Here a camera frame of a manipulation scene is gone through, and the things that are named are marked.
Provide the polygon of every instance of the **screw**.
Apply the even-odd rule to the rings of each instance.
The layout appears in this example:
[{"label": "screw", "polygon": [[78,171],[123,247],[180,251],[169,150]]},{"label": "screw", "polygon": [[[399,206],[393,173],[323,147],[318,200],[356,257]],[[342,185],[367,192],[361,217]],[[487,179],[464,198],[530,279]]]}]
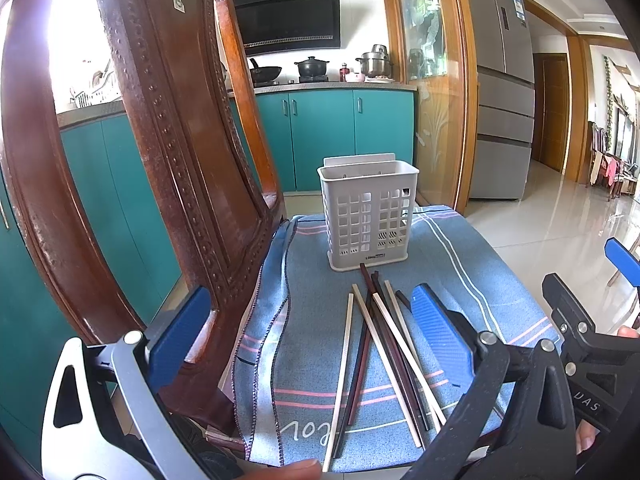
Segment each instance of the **screw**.
[{"label": "screw", "polygon": [[480,341],[482,341],[485,345],[491,346],[496,344],[498,338],[493,332],[482,332],[480,334]]},{"label": "screw", "polygon": [[540,346],[542,346],[545,352],[553,352],[556,349],[556,345],[554,345],[552,341],[549,341],[549,339],[543,339],[540,342]]},{"label": "screw", "polygon": [[128,345],[135,345],[142,339],[140,330],[132,330],[124,335],[124,342]]}]

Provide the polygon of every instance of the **bowl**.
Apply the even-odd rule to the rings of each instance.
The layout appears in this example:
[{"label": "bowl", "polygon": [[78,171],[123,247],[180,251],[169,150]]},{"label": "bowl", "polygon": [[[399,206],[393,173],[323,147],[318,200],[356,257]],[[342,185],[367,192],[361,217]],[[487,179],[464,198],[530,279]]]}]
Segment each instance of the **bowl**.
[{"label": "bowl", "polygon": [[347,83],[364,83],[364,74],[357,72],[349,72],[344,75],[344,80]]}]

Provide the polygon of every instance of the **doorway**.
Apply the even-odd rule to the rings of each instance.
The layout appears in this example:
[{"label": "doorway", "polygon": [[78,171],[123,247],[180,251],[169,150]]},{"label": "doorway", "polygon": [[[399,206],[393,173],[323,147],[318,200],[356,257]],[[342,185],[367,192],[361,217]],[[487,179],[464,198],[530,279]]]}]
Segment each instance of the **doorway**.
[{"label": "doorway", "polygon": [[536,106],[531,158],[562,172],[569,129],[567,54],[534,54]]}]

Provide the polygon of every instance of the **kitchen counter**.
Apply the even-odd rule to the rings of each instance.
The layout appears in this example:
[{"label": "kitchen counter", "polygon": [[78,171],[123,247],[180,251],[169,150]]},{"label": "kitchen counter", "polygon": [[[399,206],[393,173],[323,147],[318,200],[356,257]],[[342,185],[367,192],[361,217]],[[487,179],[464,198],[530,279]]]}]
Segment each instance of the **kitchen counter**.
[{"label": "kitchen counter", "polygon": [[[402,83],[342,83],[340,81],[328,81],[326,83],[293,83],[293,85],[273,85],[255,88],[255,94],[275,94],[277,92],[294,92],[297,90],[406,90],[415,92],[414,85],[405,85]],[[233,97],[234,93],[229,92],[229,97]]]},{"label": "kitchen counter", "polygon": [[[327,83],[294,83],[293,85],[274,85],[256,88],[255,94],[274,94],[278,92],[294,92],[299,90],[405,90],[415,92],[416,87],[402,83],[341,83],[339,81],[329,81]],[[99,105],[77,108],[58,114],[58,126],[61,130],[66,130],[82,123],[97,121],[108,116],[123,114],[124,103],[122,100],[102,103]]]}]

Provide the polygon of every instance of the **green vine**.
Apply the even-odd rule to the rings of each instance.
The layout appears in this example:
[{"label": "green vine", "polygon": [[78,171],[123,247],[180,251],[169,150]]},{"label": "green vine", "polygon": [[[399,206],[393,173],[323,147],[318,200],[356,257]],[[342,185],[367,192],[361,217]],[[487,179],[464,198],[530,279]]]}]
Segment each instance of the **green vine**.
[{"label": "green vine", "polygon": [[609,58],[604,57],[604,72],[607,81],[607,151],[611,149],[611,128],[613,122],[613,92],[611,90],[611,67],[609,66]]}]

